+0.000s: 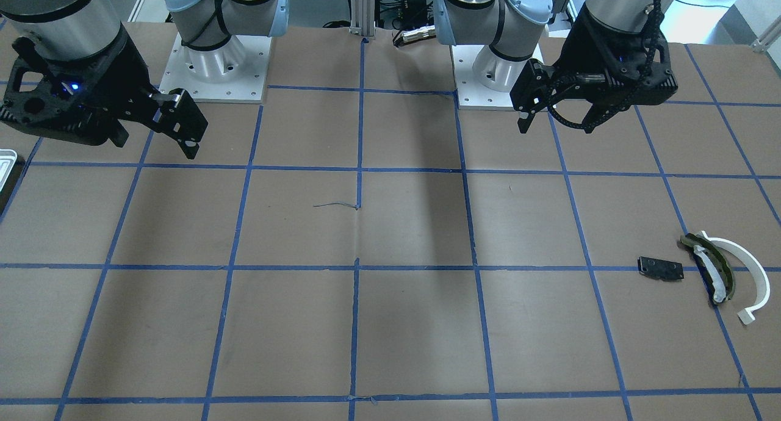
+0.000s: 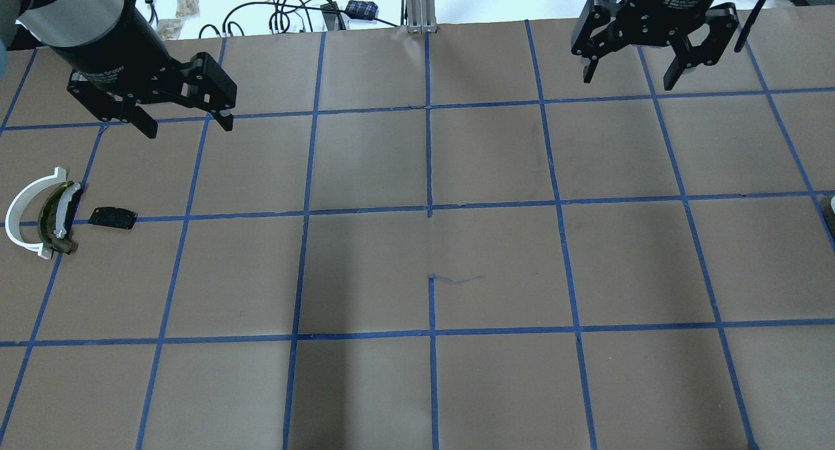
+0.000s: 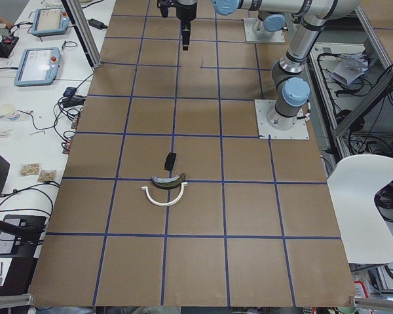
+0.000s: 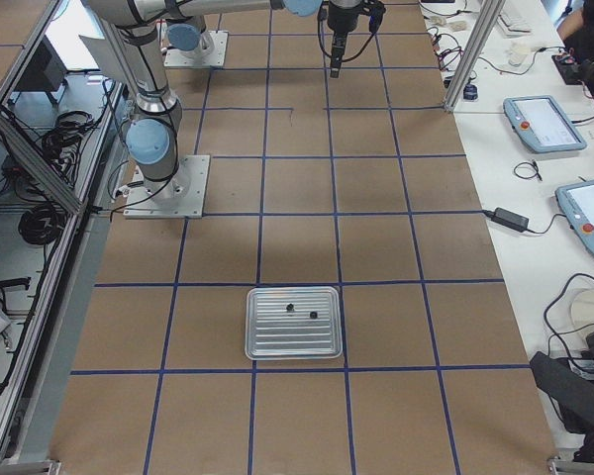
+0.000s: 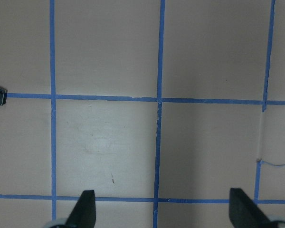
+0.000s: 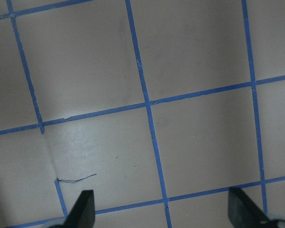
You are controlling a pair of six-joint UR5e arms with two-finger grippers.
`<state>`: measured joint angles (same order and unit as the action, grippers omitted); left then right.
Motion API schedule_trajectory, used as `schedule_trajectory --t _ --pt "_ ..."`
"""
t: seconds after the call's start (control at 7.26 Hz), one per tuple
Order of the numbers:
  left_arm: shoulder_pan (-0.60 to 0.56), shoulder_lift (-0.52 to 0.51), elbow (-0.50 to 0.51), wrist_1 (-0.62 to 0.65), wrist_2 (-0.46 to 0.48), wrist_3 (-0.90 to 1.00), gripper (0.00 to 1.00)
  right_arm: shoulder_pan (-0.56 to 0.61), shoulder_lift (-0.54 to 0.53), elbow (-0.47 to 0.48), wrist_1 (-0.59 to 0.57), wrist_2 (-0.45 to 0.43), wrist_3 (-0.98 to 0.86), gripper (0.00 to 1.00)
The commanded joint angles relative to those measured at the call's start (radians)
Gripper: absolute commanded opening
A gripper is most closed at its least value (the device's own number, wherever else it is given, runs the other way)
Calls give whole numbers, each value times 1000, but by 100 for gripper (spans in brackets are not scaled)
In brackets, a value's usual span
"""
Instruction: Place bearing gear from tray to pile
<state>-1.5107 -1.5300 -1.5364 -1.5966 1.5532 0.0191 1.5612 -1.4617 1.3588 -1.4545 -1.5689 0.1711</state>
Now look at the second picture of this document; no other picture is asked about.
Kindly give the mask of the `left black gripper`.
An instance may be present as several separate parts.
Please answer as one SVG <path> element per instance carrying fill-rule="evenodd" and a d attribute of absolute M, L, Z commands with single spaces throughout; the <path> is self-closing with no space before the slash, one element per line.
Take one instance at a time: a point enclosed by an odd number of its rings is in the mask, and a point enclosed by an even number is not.
<path fill-rule="evenodd" d="M 209 112 L 225 132 L 234 129 L 237 85 L 208 52 L 180 63 L 137 59 L 102 72 L 72 69 L 68 93 L 101 121 L 128 122 L 149 139 L 158 123 L 141 106 L 173 103 Z"/>

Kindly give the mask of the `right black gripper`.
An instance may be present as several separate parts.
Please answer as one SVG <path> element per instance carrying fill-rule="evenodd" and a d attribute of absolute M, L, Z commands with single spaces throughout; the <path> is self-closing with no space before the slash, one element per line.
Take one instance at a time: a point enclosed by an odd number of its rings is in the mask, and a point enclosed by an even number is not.
<path fill-rule="evenodd" d="M 583 58 L 583 82 L 592 82 L 601 58 L 626 46 L 673 49 L 665 91 L 687 70 L 718 64 L 740 20 L 734 3 L 714 1 L 586 0 L 571 35 L 572 54 Z"/>

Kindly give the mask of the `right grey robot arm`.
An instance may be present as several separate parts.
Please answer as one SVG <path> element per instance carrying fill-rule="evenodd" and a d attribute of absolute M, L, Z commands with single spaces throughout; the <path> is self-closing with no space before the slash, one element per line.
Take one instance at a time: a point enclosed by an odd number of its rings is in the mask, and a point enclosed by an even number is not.
<path fill-rule="evenodd" d="M 663 85 L 670 91 L 683 73 L 719 63 L 739 18 L 733 3 L 715 0 L 586 0 L 570 51 L 584 61 L 590 83 L 601 58 L 626 46 L 671 47 L 674 59 Z"/>

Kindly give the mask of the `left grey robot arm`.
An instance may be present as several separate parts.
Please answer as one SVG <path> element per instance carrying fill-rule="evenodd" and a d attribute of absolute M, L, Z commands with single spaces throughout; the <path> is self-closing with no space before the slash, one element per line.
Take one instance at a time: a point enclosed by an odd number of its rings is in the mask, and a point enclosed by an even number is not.
<path fill-rule="evenodd" d="M 232 131 L 237 85 L 214 57 L 176 60 L 136 0 L 2 0 L 2 44 L 23 26 L 71 67 L 67 91 L 101 122 L 156 138 L 144 106 L 173 103 L 211 114 Z"/>

